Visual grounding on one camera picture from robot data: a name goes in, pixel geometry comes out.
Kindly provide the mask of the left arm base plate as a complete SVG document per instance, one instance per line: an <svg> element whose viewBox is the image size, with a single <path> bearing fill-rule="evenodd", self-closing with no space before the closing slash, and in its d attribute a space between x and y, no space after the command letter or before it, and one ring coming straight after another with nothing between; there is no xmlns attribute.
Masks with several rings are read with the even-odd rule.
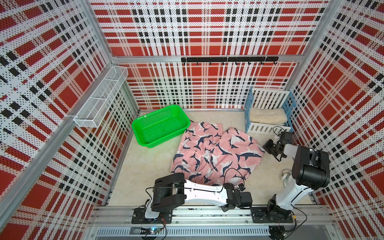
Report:
<svg viewBox="0 0 384 240"><path fill-rule="evenodd" d="M153 212L151 209L136 208L134 209L132 224L170 224L172 222L172 211L169 212Z"/></svg>

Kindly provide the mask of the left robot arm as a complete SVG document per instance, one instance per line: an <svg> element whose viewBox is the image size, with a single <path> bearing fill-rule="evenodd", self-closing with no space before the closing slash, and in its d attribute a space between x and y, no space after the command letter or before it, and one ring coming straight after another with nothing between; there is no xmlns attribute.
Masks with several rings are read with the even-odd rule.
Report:
<svg viewBox="0 0 384 240"><path fill-rule="evenodd" d="M213 205L223 212L250 208L253 204L251 193L243 192L242 187L231 183L223 186L202 185L186 180L182 173L172 174L155 180L144 216L156 219L161 213L171 212L185 204Z"/></svg>

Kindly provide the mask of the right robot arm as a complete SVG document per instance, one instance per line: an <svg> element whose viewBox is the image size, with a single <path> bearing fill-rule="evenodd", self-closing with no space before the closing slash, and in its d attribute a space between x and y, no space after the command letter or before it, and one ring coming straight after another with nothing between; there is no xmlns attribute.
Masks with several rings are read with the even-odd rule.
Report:
<svg viewBox="0 0 384 240"><path fill-rule="evenodd" d="M263 148L273 157L291 157L291 173L283 180L284 190L275 194L268 202L267 214L274 218L286 219L305 195L330 182L329 153L316 151L293 144L293 134L281 132L277 142L268 140Z"/></svg>

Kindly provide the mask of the pink shark print shorts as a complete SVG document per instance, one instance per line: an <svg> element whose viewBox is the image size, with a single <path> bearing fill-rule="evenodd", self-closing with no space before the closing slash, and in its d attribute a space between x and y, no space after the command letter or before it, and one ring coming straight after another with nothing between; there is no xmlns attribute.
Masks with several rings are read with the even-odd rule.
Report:
<svg viewBox="0 0 384 240"><path fill-rule="evenodd" d="M197 184L239 185L259 166L265 153L247 133L221 124L192 122L182 135L171 172Z"/></svg>

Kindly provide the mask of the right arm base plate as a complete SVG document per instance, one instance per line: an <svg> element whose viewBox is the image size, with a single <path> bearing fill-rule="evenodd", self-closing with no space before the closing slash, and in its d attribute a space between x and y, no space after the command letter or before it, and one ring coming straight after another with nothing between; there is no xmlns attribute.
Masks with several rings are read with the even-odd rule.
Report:
<svg viewBox="0 0 384 240"><path fill-rule="evenodd" d="M253 223L293 223L292 211L287 211L277 208L267 208L267 207L252 207L251 208L251 217Z"/></svg>

